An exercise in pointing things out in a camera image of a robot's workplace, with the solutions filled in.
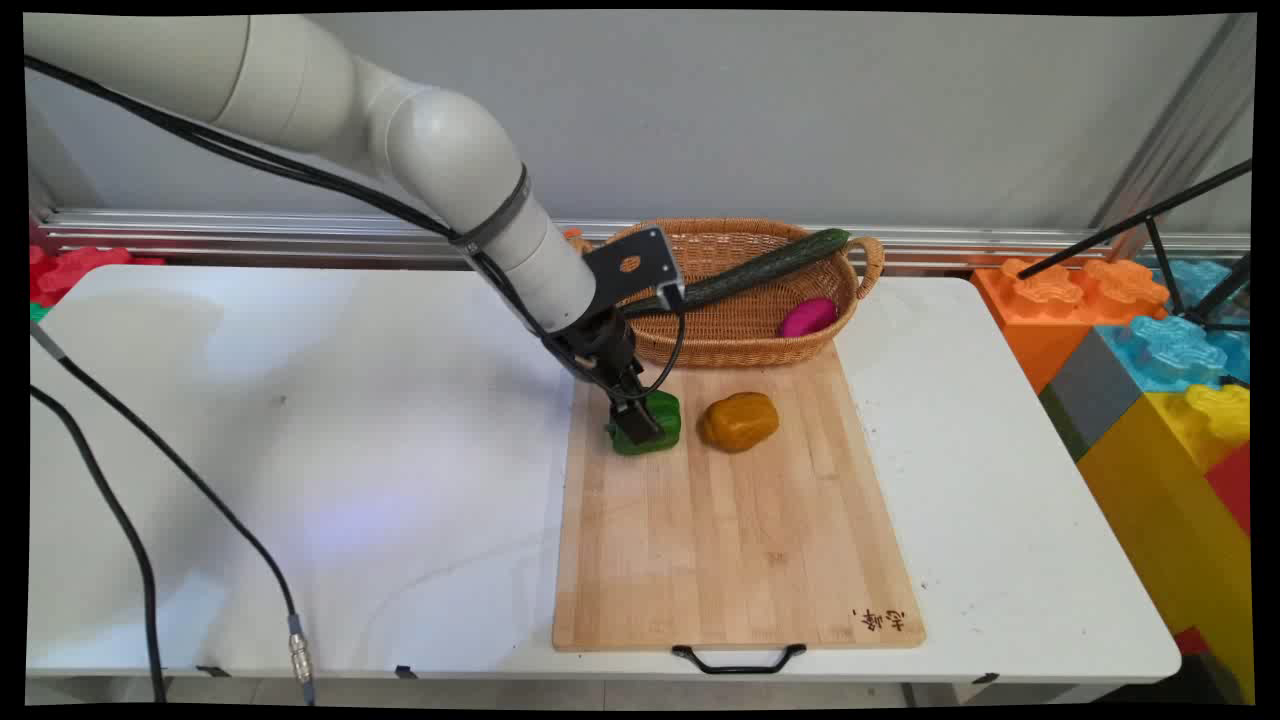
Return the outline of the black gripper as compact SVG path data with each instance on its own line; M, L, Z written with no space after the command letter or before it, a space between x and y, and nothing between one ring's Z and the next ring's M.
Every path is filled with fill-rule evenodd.
M571 374L612 397L605 424L611 443L654 445L666 437L659 414L666 401L662 395L645 395L635 347L634 331L613 307L547 337L547 348Z

